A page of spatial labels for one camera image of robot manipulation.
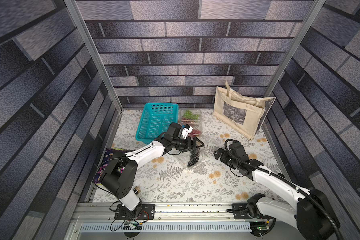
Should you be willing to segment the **green grape bunch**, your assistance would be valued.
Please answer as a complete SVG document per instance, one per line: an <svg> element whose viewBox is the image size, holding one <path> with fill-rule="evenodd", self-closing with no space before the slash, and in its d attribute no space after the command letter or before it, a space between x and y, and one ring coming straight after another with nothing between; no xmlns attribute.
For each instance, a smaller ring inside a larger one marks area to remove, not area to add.
<svg viewBox="0 0 360 240"><path fill-rule="evenodd" d="M199 120L200 115L199 114L194 114L192 111L190 110L186 110L182 116L182 119L194 119L194 120Z"/></svg>

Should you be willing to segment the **clear clamshell container front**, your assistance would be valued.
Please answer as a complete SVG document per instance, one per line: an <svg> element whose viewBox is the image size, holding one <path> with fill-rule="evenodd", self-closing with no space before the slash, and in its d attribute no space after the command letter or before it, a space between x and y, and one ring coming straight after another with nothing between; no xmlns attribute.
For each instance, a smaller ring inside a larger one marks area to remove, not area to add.
<svg viewBox="0 0 360 240"><path fill-rule="evenodd" d="M181 109L179 122L183 125L200 124L202 122L202 112L195 109Z"/></svg>

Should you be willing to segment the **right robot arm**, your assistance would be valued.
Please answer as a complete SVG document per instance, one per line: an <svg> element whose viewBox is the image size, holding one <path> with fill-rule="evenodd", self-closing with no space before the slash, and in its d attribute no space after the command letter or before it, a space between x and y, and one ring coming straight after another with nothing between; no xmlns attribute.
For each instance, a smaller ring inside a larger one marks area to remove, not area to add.
<svg viewBox="0 0 360 240"><path fill-rule="evenodd" d="M327 198L319 190L309 190L298 186L276 174L256 159L250 159L242 144L228 139L224 147L214 152L216 160L237 170L240 177L261 184L283 199L282 202L256 194L247 200L245 208L232 210L252 219L271 217L296 228L306 240L327 240L340 232L340 222Z"/></svg>

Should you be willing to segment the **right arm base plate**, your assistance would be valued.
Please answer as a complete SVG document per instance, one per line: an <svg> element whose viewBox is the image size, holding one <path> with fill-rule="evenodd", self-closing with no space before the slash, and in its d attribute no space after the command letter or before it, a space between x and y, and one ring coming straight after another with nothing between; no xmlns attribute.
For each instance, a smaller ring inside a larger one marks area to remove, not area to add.
<svg viewBox="0 0 360 240"><path fill-rule="evenodd" d="M228 212L232 212L235 220L270 220L272 217L261 214L257 207L254 204L247 203L236 203L232 204L232 209L227 210Z"/></svg>

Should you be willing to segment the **black grape bunch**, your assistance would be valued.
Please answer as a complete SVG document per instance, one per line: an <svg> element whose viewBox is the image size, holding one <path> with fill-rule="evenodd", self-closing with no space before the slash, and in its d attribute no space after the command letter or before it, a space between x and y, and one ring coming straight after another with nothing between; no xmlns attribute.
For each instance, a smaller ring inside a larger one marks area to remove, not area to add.
<svg viewBox="0 0 360 240"><path fill-rule="evenodd" d="M190 151L190 161L188 162L187 167L190 168L193 165L195 165L196 163L198 163L199 161L199 154L200 154L200 149L193 149Z"/></svg>

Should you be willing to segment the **teal plastic basket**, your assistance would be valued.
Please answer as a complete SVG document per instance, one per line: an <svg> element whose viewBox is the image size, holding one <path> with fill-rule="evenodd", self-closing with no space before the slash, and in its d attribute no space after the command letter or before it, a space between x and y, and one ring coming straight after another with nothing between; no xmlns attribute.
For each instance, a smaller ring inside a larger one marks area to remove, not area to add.
<svg viewBox="0 0 360 240"><path fill-rule="evenodd" d="M147 103L136 133L136 140L150 144L161 133L166 132L171 123L178 122L179 105L173 103Z"/></svg>

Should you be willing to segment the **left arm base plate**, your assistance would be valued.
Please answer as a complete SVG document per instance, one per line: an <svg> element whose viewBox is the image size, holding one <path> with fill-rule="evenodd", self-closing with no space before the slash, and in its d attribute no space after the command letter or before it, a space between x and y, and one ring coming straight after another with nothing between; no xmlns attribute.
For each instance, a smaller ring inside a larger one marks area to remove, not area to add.
<svg viewBox="0 0 360 240"><path fill-rule="evenodd" d="M133 210L129 210L123 205L118 205L115 210L115 220L144 220L149 221L153 220L155 217L155 204L138 204L138 206Z"/></svg>

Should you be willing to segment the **red grape bunch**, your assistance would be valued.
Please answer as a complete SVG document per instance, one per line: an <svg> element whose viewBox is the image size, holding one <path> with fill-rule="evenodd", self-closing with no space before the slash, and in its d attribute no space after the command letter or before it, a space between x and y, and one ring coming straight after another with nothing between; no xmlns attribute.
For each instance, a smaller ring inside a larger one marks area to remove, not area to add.
<svg viewBox="0 0 360 240"><path fill-rule="evenodd" d="M199 124L200 120L194 120L194 119L182 119L182 123L184 124Z"/></svg>
<svg viewBox="0 0 360 240"><path fill-rule="evenodd" d="M197 129L193 129L191 132L192 136L200 136L201 135L201 131L197 130Z"/></svg>

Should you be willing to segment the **clear clamshell container back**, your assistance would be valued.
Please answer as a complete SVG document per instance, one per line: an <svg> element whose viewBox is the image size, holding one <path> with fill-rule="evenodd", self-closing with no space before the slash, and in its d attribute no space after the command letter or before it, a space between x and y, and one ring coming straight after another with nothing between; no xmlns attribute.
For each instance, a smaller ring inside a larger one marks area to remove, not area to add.
<svg viewBox="0 0 360 240"><path fill-rule="evenodd" d="M190 153L190 159L187 163L188 168L191 168L197 163L203 161L208 156L207 150L204 147L192 149L189 151L189 153Z"/></svg>

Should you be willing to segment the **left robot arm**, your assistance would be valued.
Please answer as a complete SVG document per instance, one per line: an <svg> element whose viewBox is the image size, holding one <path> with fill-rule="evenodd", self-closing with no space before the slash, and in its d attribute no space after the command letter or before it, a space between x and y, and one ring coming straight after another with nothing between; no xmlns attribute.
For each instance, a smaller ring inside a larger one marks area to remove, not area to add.
<svg viewBox="0 0 360 240"><path fill-rule="evenodd" d="M143 213L142 200L133 189L135 176L140 167L173 149L183 153L205 146L198 137L188 136L192 130L189 125L171 123L168 130L150 144L136 151L121 153L107 162L100 174L99 182L119 200L126 217L135 219Z"/></svg>

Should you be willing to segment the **clear clamshell container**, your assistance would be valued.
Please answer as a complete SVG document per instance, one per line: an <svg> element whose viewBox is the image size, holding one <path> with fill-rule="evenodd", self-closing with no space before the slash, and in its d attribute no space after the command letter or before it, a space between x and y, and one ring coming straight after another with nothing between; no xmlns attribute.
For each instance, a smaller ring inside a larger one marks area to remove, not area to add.
<svg viewBox="0 0 360 240"><path fill-rule="evenodd" d="M188 137L201 137L202 136L202 125L200 124L193 124L190 125L192 127L192 131L188 134Z"/></svg>
<svg viewBox="0 0 360 240"><path fill-rule="evenodd" d="M202 112L195 109L181 109L179 122L183 125L200 124L202 122Z"/></svg>
<svg viewBox="0 0 360 240"><path fill-rule="evenodd" d="M187 163L188 168L191 168L197 163L203 161L208 156L207 150L204 147L192 149L189 151L189 153L190 153L190 159Z"/></svg>

